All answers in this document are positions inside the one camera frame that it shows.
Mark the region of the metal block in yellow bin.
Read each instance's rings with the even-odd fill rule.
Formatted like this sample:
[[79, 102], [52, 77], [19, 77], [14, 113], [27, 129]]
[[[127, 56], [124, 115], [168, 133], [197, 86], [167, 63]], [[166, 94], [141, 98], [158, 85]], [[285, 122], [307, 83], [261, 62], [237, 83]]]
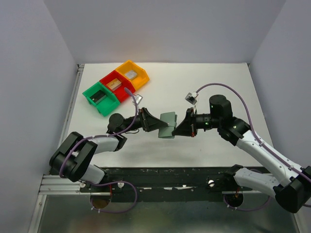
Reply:
[[128, 78], [130, 80], [133, 80], [138, 76], [138, 74], [134, 70], [130, 70], [130, 71], [126, 72], [124, 75], [126, 78]]

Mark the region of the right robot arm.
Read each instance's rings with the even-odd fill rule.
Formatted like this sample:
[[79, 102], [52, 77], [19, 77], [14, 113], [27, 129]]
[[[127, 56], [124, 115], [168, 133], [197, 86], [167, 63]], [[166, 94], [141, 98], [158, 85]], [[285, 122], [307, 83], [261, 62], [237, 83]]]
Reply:
[[297, 213], [311, 197], [311, 167], [302, 167], [286, 158], [252, 131], [248, 123], [234, 117], [225, 96], [210, 97], [209, 107], [208, 114], [198, 114], [193, 107], [187, 109], [184, 120], [172, 134], [195, 137], [199, 129], [216, 129], [222, 139], [247, 152], [271, 173], [268, 176], [235, 165], [224, 177], [224, 186], [229, 190], [242, 186], [262, 192], [286, 211]]

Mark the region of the metal block in red bin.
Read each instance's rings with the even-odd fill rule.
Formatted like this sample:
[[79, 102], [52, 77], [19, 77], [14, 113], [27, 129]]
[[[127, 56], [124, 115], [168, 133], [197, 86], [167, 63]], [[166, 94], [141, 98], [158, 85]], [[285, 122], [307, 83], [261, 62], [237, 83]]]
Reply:
[[121, 84], [121, 81], [115, 78], [107, 84], [107, 87], [110, 88], [112, 91], [115, 91], [121, 86]]

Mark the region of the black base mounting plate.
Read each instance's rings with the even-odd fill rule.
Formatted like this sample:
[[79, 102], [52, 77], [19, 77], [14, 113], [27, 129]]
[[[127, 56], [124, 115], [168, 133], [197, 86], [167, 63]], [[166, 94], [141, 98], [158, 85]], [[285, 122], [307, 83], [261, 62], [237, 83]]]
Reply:
[[52, 171], [42, 181], [41, 191], [54, 195], [88, 195], [112, 198], [113, 202], [188, 202], [222, 201], [223, 194], [253, 193], [238, 187], [229, 177], [230, 167], [105, 167], [103, 183], [123, 182], [110, 187], [96, 187], [61, 179]]

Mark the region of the green card holder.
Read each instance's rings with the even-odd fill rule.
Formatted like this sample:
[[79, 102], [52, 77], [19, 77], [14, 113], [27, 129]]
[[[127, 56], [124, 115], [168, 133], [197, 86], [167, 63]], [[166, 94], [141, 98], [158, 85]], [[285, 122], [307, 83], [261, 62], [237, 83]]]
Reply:
[[172, 132], [177, 126], [177, 114], [175, 112], [162, 113], [160, 120], [166, 122], [168, 125], [160, 128], [158, 131], [158, 138], [162, 139], [174, 139]]

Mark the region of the green plastic bin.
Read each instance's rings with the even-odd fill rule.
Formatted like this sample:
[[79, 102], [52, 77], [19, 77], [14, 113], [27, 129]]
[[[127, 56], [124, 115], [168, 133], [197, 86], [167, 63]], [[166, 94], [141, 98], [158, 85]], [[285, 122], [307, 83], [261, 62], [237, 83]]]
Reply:
[[115, 94], [100, 82], [84, 91], [83, 96], [104, 117], [111, 114], [121, 104]]

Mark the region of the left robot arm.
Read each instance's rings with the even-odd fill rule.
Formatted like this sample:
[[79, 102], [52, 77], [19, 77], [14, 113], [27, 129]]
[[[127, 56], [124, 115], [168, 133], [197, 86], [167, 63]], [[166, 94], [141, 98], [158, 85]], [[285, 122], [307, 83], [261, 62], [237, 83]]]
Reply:
[[123, 133], [140, 128], [145, 132], [152, 132], [167, 126], [167, 122], [151, 115], [144, 107], [129, 118], [114, 113], [109, 118], [108, 131], [104, 135], [84, 138], [78, 132], [71, 132], [53, 154], [49, 165], [61, 178], [67, 178], [72, 182], [79, 180], [91, 182], [96, 191], [102, 192], [107, 188], [108, 180], [101, 168], [90, 164], [93, 156], [102, 152], [121, 150], [127, 141]]

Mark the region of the yellow plastic bin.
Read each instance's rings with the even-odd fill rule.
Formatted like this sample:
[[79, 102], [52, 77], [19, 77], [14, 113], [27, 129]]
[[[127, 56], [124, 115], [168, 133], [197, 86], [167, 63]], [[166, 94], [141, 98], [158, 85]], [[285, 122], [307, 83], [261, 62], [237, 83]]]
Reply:
[[150, 80], [146, 71], [131, 60], [117, 67], [116, 71], [127, 78], [135, 90], [141, 89]]

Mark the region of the aluminium rail frame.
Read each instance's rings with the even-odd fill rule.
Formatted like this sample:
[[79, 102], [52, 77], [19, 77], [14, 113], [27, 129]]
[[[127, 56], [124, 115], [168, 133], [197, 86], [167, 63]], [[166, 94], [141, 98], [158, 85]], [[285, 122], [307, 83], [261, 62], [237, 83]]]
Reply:
[[[245, 63], [210, 64], [210, 63], [139, 63], [127, 61], [124, 64], [102, 63], [84, 64], [81, 66], [82, 81], [89, 81], [106, 74], [108, 69], [123, 77], [124, 81], [135, 88], [141, 88], [148, 79], [163, 71], [156, 81], [167, 86], [178, 72], [193, 72], [193, 80], [203, 88], [219, 85], [234, 93], [240, 90], [250, 91], [256, 96], [250, 72]], [[206, 188], [213, 192], [234, 192], [243, 188], [251, 188], [270, 197], [290, 194], [295, 187], [301, 168], [286, 158], [272, 146], [267, 144], [254, 130], [252, 122], [233, 117], [228, 100], [221, 95], [211, 97], [210, 113], [198, 114], [194, 108], [186, 112], [186, 118], [180, 125], [174, 121], [168, 124], [173, 127], [172, 135], [194, 137], [199, 129], [217, 129], [219, 135], [254, 159], [267, 173], [257, 173], [246, 167], [235, 165], [227, 167], [219, 173], [219, 179], [208, 176], [209, 167], [97, 167], [90, 164], [94, 154], [120, 150], [126, 139], [115, 127], [118, 116], [113, 115], [106, 135], [83, 138], [80, 134], [71, 133], [50, 160], [53, 170], [59, 170], [66, 155], [74, 149], [78, 152], [72, 157], [73, 173], [47, 175], [42, 179], [40, 192], [48, 195], [71, 195], [74, 193], [90, 193], [103, 195], [106, 186], [121, 192], [125, 184], [131, 185], [135, 191], [140, 190], [188, 190]]]

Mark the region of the metal block in green bin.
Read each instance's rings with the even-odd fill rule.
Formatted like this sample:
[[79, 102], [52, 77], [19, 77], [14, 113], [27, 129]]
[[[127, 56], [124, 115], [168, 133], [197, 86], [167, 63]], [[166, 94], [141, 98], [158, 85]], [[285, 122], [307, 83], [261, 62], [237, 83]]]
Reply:
[[94, 93], [90, 99], [95, 103], [101, 102], [103, 99], [107, 97], [106, 93], [103, 92], [102, 90], [98, 90], [96, 93]]

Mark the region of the red plastic bin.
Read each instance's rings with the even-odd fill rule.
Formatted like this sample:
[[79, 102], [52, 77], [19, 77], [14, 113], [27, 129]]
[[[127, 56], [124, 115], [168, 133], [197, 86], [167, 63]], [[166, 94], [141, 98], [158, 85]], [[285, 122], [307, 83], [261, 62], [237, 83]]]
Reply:
[[117, 71], [113, 70], [108, 75], [100, 79], [100, 83], [108, 88], [118, 99], [120, 103], [124, 102], [129, 95], [125, 92], [125, 88], [135, 93], [132, 83]]

